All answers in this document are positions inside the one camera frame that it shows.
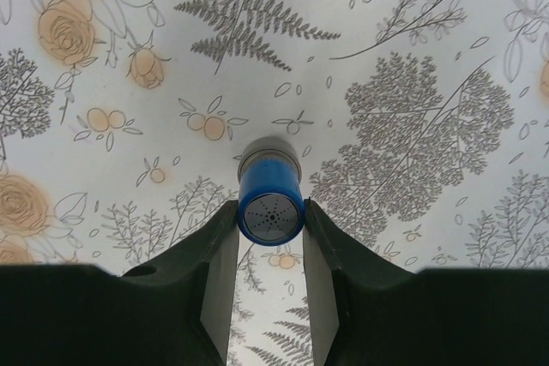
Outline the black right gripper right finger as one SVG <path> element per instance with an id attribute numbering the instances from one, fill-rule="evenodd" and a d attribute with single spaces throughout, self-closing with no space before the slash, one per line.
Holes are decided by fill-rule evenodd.
<path id="1" fill-rule="evenodd" d="M 305 202 L 304 268 L 316 365 L 545 365 L 548 273 L 411 273 Z"/>

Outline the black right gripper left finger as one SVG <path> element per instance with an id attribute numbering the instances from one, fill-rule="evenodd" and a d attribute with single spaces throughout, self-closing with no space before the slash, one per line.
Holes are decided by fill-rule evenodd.
<path id="1" fill-rule="evenodd" d="M 91 264 L 1 269 L 4 365 L 223 365 L 238 204 L 116 276 Z"/>

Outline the blue grey glue stick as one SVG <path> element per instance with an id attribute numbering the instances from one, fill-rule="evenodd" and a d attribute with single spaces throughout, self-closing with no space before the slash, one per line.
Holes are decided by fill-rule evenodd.
<path id="1" fill-rule="evenodd" d="M 274 247 L 305 224 L 302 171 L 292 145 L 278 136 L 253 141 L 238 164 L 238 227 L 253 243 Z"/>

